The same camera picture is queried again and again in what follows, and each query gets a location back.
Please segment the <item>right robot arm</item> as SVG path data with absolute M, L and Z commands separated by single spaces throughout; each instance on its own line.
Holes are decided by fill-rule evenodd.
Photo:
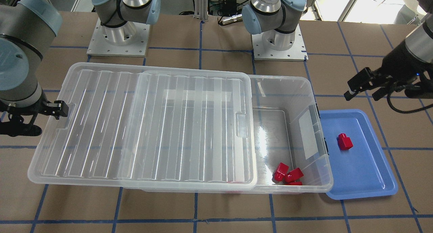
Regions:
M 143 56 L 150 25 L 158 21 L 161 0 L 91 0 L 99 23 L 88 54 L 93 56 Z M 63 19 L 48 0 L 20 0 L 16 6 L 1 0 L 1 134 L 39 136 L 34 122 L 39 114 L 68 116 L 62 100 L 48 101 L 36 70 L 58 36 Z

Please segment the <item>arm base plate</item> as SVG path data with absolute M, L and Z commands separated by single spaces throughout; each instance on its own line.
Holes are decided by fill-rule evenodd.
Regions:
M 106 57 L 145 57 L 151 26 L 127 22 L 119 28 L 108 28 L 100 20 L 91 37 L 87 54 Z
M 251 35 L 255 60 L 304 62 L 309 59 L 300 26 L 284 34 L 275 30 Z

